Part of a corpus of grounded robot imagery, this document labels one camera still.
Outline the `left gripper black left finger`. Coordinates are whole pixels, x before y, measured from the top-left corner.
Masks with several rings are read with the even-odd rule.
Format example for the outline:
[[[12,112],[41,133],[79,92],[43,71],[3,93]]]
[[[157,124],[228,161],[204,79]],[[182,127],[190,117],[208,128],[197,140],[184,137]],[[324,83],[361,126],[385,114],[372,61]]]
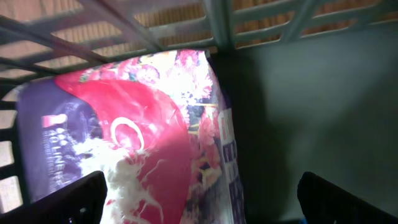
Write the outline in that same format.
[[[30,205],[1,215],[1,223],[99,223],[106,196],[104,174],[94,171]]]

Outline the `red purple liner packet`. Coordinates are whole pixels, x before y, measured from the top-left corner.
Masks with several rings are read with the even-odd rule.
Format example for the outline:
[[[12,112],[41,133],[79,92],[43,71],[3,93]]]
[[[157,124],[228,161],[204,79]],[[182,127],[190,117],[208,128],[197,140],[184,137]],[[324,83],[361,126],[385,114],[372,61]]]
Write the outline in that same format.
[[[17,122],[30,200],[104,174],[103,223],[244,223],[231,107],[204,50],[26,85]]]

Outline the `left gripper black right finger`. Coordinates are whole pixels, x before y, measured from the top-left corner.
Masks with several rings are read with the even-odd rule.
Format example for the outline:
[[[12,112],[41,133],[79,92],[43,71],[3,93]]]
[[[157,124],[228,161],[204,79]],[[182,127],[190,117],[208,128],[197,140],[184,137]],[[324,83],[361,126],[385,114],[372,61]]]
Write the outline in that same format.
[[[397,224],[397,217],[312,172],[303,173],[297,198],[306,224]]]

